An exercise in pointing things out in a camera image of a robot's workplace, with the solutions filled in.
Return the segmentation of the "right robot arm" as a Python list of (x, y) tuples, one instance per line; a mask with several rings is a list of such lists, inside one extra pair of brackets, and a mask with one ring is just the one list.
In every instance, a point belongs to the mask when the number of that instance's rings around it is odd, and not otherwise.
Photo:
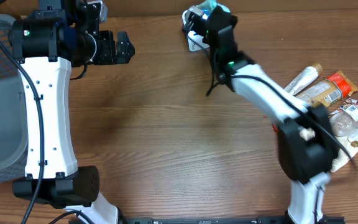
[(324, 191), (331, 180), (339, 144), (328, 112), (286, 92), (262, 67), (237, 48), (237, 17), (222, 7), (212, 11), (191, 6), (183, 13), (183, 30), (200, 36), (209, 47), (212, 87), (226, 85), (253, 103), (275, 126), (279, 163), (291, 180), (291, 200), (284, 223), (324, 223)]

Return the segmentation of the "white brown bread bag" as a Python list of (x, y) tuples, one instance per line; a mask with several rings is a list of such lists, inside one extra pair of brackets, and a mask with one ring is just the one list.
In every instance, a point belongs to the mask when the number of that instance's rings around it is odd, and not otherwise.
[(358, 101), (348, 98), (329, 115), (329, 120), (336, 139), (353, 158), (358, 153)]

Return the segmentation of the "orange pasta package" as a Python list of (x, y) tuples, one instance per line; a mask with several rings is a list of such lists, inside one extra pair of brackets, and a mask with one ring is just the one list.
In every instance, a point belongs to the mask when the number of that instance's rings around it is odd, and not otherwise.
[(320, 104), (330, 107), (337, 101), (351, 96), (358, 87), (348, 79), (343, 71), (338, 70), (329, 77), (299, 93), (296, 97), (316, 107)]

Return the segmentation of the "teal toilet tissue pack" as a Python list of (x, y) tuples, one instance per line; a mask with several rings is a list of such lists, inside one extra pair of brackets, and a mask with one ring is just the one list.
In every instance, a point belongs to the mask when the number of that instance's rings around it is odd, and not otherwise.
[(230, 13), (228, 7), (217, 2), (217, 0), (205, 0), (201, 4), (196, 5), (198, 9), (201, 9), (207, 16), (209, 16), (215, 8), (221, 7), (224, 12)]

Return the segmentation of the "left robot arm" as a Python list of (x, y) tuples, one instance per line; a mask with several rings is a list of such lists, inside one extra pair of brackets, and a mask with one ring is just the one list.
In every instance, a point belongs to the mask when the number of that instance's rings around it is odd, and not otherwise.
[(102, 1), (40, 1), (9, 32), (28, 135), (25, 175), (14, 181), (14, 195), (75, 214), (84, 223), (125, 221), (100, 192), (98, 169), (78, 165), (70, 134), (72, 68), (126, 64), (135, 53), (126, 32), (99, 28), (107, 14)]

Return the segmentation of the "white green tube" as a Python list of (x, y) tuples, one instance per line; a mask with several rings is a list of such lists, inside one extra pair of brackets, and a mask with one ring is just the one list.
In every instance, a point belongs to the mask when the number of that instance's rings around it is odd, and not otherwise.
[(284, 90), (295, 96), (300, 91), (304, 90), (308, 85), (313, 83), (322, 71), (323, 68), (319, 63), (313, 63), (297, 75), (296, 78), (284, 88)]

